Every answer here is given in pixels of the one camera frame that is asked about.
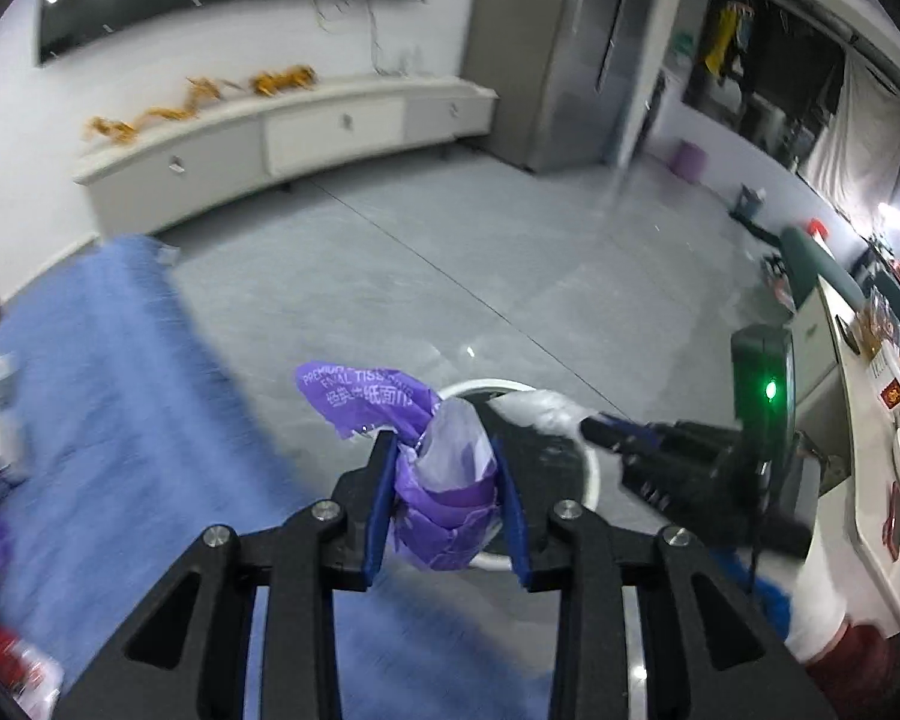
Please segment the dark red sleeve forearm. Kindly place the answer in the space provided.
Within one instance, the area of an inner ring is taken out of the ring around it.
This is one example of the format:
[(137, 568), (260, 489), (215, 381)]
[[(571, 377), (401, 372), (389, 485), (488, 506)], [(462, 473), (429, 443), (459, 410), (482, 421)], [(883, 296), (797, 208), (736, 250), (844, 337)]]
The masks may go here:
[(900, 634), (848, 624), (837, 644), (805, 667), (837, 718), (880, 718), (900, 691)]

